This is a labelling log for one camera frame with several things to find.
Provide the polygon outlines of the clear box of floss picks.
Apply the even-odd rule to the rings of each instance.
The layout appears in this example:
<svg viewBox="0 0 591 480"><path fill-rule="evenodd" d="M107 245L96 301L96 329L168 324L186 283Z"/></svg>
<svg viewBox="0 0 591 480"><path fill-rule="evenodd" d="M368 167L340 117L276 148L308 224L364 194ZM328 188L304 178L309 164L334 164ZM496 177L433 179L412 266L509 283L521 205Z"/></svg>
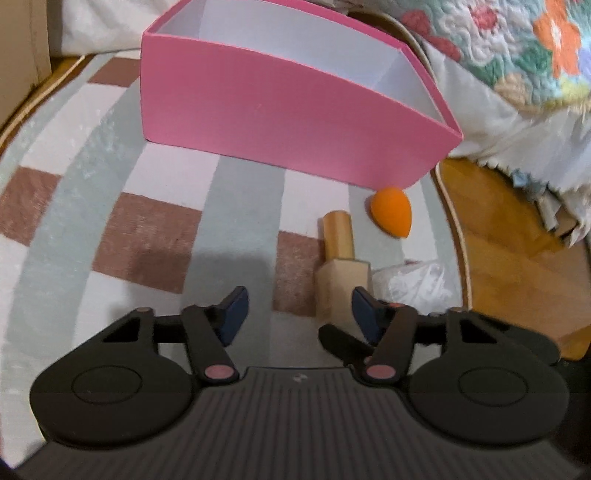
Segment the clear box of floss picks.
<svg viewBox="0 0 591 480"><path fill-rule="evenodd" d="M376 298L411 306L422 315L443 313L458 300L455 284L438 261L411 262L376 270L372 281Z"/></svg>

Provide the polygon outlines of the wooden cap perfume bottle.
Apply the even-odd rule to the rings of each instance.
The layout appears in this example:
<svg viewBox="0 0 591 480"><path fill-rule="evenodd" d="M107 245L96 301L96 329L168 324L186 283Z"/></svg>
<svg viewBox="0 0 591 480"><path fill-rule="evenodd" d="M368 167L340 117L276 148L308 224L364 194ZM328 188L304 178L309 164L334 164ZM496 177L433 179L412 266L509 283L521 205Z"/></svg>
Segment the wooden cap perfume bottle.
<svg viewBox="0 0 591 480"><path fill-rule="evenodd" d="M361 331L353 317L352 295L356 287L373 290L370 264L356 258L349 212L335 210L325 214L322 233L325 263L315 273L318 319L359 336Z"/></svg>

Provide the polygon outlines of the orange makeup sponge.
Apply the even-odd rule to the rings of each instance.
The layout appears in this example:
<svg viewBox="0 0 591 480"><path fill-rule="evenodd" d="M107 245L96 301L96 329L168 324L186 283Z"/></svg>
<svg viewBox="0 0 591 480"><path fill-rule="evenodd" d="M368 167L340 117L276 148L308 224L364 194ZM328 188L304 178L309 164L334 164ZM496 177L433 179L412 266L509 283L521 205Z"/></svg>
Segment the orange makeup sponge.
<svg viewBox="0 0 591 480"><path fill-rule="evenodd" d="M395 187L378 190L370 198L370 216L387 234L407 238L413 221L412 206L405 192Z"/></svg>

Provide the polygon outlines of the round checkered rug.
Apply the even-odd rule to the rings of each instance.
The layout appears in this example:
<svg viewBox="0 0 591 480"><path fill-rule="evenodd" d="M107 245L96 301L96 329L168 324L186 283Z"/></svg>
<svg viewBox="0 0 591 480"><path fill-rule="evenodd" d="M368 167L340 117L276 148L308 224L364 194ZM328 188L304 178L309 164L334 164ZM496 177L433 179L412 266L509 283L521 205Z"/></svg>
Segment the round checkered rug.
<svg viewBox="0 0 591 480"><path fill-rule="evenodd" d="M139 55L78 60L1 150L1 455L42 441L34 378L128 311L175 314L235 286L250 313L229 352L247 366L329 366L317 340L320 221L353 217L374 269L429 262L443 307L463 304L463 251L431 174L408 190L413 225L394 239L370 193L301 172L153 144L141 132Z"/></svg>

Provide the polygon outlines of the pink cardboard box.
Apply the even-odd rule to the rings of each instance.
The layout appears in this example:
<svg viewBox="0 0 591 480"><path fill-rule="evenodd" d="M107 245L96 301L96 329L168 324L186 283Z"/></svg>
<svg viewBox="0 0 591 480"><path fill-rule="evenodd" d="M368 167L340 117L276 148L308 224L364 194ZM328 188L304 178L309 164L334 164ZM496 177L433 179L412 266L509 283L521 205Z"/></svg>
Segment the pink cardboard box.
<svg viewBox="0 0 591 480"><path fill-rule="evenodd" d="M306 1L181 1L142 34L147 140L378 190L463 139L404 43Z"/></svg>

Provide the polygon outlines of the floral quilt bedspread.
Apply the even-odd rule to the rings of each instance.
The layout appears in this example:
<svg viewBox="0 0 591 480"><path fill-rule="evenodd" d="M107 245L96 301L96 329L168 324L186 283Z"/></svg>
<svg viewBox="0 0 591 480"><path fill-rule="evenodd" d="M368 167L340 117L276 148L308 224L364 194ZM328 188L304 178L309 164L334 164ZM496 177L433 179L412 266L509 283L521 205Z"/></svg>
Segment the floral quilt bedspread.
<svg viewBox="0 0 591 480"><path fill-rule="evenodd" d="M564 0L335 1L388 14L518 110L590 110L590 4Z"/></svg>

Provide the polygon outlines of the beige cardboard panel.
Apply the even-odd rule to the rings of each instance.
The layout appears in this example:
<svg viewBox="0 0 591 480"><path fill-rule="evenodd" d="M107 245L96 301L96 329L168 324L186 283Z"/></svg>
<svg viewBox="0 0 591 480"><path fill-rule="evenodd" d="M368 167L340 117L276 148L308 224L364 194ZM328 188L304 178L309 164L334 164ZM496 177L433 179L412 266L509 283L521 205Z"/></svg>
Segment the beige cardboard panel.
<svg viewBox="0 0 591 480"><path fill-rule="evenodd" d="M45 0L0 1L0 122L51 74Z"/></svg>

